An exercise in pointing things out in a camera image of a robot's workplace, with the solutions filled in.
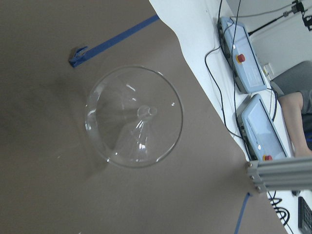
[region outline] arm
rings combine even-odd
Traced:
[[[312,156],[303,132],[301,109],[303,98],[300,92],[285,95],[278,99],[290,139],[294,145],[295,157]]]

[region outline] screen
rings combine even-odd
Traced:
[[[279,141],[275,129],[268,119],[265,107],[258,101],[247,114],[247,125],[251,139],[250,142],[255,148],[259,160],[262,160],[263,155],[271,155],[273,159],[285,158],[284,149]]]
[[[231,35],[231,41],[233,42],[235,24],[233,22],[227,22],[228,30]],[[259,85],[264,85],[261,72],[255,60],[254,52],[251,49],[251,45],[248,40],[248,35],[243,26],[236,26],[235,42],[234,48],[237,50],[237,54],[243,54],[245,61],[242,66],[242,74],[240,78],[245,79],[245,82],[250,87],[256,87]]]

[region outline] red emergency stop button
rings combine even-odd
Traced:
[[[271,155],[264,155],[263,156],[263,161],[269,161],[269,160],[273,160]]]
[[[236,60],[239,64],[241,64],[242,62],[244,62],[246,59],[245,59],[245,56],[243,54],[240,54],[240,55],[236,55]]]

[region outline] blue painter's tape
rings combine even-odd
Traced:
[[[151,23],[157,21],[159,19],[158,15],[154,15],[145,21],[133,26],[132,28],[129,28],[128,30],[118,34],[117,36],[107,40],[106,42],[88,50],[87,46],[79,48],[76,50],[74,56],[72,59],[69,60],[69,63],[72,65],[72,67],[77,67],[78,65],[82,64],[83,62],[93,58],[94,56],[98,55],[99,53],[107,50],[108,48],[116,45],[117,43],[121,42],[122,40],[128,38],[132,34],[138,32],[142,28],[150,25]]]
[[[242,222],[243,214],[244,214],[244,211],[245,211],[245,208],[246,208],[246,205],[247,205],[247,201],[248,201],[249,197],[251,197],[251,196],[252,195],[250,193],[247,193],[246,196],[245,196],[245,199],[244,199],[243,205],[242,205],[242,209],[240,210],[240,214],[239,214],[239,217],[238,217],[238,221],[237,221],[237,224],[236,224],[236,228],[235,228],[234,234],[238,234],[238,231],[239,231],[239,228],[240,228],[240,223]]]

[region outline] glass funnel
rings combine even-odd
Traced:
[[[105,75],[86,105],[85,126],[108,162],[144,167],[163,159],[176,145],[183,124],[182,105],[159,72],[124,66]]]

